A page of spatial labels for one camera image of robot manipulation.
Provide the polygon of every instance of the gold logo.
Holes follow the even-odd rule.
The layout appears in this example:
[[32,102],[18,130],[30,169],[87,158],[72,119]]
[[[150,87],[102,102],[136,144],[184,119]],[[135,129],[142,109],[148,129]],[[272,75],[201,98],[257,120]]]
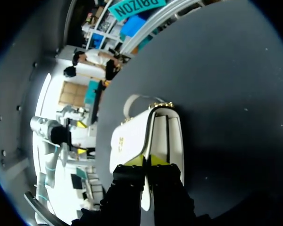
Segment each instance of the gold logo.
[[123,149],[123,144],[124,144],[124,138],[120,137],[118,141],[118,152],[121,152]]

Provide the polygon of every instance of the handbag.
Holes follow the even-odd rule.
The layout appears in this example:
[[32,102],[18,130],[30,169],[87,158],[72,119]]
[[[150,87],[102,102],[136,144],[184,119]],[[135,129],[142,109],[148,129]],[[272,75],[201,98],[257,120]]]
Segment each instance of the handbag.
[[[154,98],[148,110],[133,117],[129,116],[132,103],[142,95],[130,96],[124,105],[125,122],[118,126],[111,138],[109,171],[112,174],[119,164],[125,164],[143,155],[146,160],[154,155],[168,163],[174,163],[181,171],[184,183],[183,138],[178,113],[172,102]],[[141,207],[148,211],[151,207],[151,191],[145,177]]]

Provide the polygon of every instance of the teal sign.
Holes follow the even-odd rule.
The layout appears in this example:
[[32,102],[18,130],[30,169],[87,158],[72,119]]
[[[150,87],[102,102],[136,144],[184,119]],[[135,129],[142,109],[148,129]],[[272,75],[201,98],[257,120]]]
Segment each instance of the teal sign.
[[118,21],[140,12],[166,5],[166,0],[124,0],[109,8]]

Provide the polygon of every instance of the dark gray table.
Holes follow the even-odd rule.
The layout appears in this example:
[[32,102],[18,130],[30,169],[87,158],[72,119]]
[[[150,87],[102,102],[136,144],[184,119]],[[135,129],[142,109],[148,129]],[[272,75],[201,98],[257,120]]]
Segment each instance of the dark gray table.
[[[216,217],[264,189],[283,191],[283,43],[250,2],[212,4],[154,38],[103,96],[97,173],[107,189],[110,140],[131,94],[173,101],[184,138],[185,187],[196,214]],[[145,110],[135,104],[133,113]],[[154,225],[142,213],[142,225]]]

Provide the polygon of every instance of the gold chain strap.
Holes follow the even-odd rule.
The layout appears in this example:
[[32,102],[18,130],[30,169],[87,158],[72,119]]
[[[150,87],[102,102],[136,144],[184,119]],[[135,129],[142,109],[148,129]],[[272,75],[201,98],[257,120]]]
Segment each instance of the gold chain strap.
[[[148,109],[151,109],[153,107],[160,107],[160,106],[164,106],[164,107],[171,107],[174,108],[174,104],[172,102],[162,102],[162,103],[158,103],[158,102],[154,102],[152,104],[149,105]],[[126,122],[129,122],[131,119],[133,119],[134,117],[130,117],[125,119],[121,125],[125,124]]]

